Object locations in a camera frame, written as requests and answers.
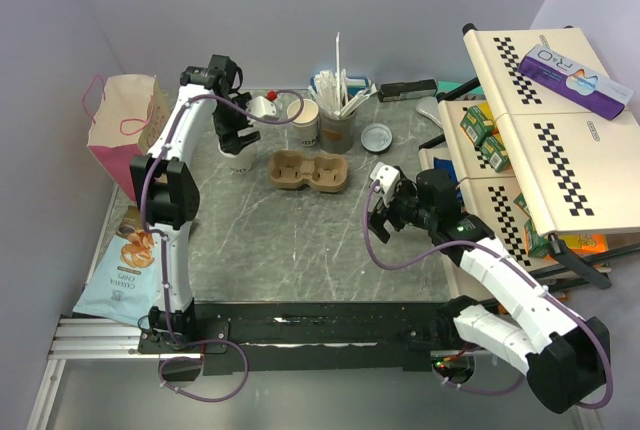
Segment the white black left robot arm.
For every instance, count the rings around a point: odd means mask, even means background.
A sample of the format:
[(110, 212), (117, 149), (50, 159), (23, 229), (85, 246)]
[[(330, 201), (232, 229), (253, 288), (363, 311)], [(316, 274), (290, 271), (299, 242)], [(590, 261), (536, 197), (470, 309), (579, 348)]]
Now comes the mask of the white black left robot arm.
[(241, 68), (228, 56), (214, 54), (205, 67), (187, 67), (162, 133), (145, 155), (130, 163), (141, 223), (160, 248), (161, 270), (148, 322), (177, 352), (191, 349), (198, 337), (188, 240), (200, 192), (189, 163), (205, 124), (211, 123), (221, 155), (239, 168), (252, 166), (260, 133), (247, 117), (251, 95), (240, 91), (242, 81)]

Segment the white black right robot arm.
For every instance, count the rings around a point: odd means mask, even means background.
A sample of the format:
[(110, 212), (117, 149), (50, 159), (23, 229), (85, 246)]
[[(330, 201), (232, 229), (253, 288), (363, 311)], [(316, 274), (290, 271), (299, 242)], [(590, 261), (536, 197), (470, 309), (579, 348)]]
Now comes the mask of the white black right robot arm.
[(596, 317), (566, 307), (515, 260), (494, 231), (463, 209), (449, 175), (439, 169), (408, 179), (397, 166), (377, 164), (368, 193), (379, 197), (363, 209), (363, 237), (387, 242), (386, 225), (410, 225), (431, 239), (429, 254), (447, 256), (488, 290), (510, 315), (505, 320), (480, 302), (451, 300), (437, 323), (448, 348), (474, 344), (516, 369), (550, 411), (605, 407), (613, 396), (610, 334)]

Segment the pink white paper bag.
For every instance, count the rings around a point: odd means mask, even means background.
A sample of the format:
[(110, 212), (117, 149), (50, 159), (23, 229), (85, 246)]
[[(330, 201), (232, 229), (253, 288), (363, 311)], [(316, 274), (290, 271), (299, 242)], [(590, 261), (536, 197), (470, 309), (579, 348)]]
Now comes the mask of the pink white paper bag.
[(91, 119), (87, 146), (130, 200), (136, 199), (130, 173), (133, 157), (145, 155), (161, 135), (170, 110), (156, 77), (121, 74), (107, 79), (96, 75), (101, 99)]

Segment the white paper cup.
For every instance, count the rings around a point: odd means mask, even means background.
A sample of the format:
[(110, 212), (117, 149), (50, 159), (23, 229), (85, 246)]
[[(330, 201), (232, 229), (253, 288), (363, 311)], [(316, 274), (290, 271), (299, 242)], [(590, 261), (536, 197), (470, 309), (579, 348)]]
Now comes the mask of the white paper cup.
[(258, 146), (251, 144), (244, 147), (238, 154), (232, 154), (225, 152), (221, 147), (218, 147), (222, 161), (235, 173), (246, 173), (250, 171), (258, 154)]

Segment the brown pulp cup carrier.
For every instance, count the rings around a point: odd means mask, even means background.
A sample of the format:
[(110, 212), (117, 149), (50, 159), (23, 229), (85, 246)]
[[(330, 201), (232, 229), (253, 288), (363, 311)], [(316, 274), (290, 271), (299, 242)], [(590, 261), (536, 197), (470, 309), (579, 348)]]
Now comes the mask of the brown pulp cup carrier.
[(308, 186), (322, 193), (338, 193), (347, 186), (348, 170), (348, 162), (341, 155), (306, 156), (298, 151), (279, 150), (269, 159), (268, 179), (282, 190)]

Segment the grey straw holder cup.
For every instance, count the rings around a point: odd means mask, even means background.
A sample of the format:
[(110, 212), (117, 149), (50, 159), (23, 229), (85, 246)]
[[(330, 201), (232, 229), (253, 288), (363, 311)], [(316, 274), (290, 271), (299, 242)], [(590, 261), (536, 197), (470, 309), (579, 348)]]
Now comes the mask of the grey straw holder cup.
[(335, 118), (330, 112), (320, 109), (319, 145), (330, 154), (345, 154), (354, 143), (357, 113), (344, 119)]

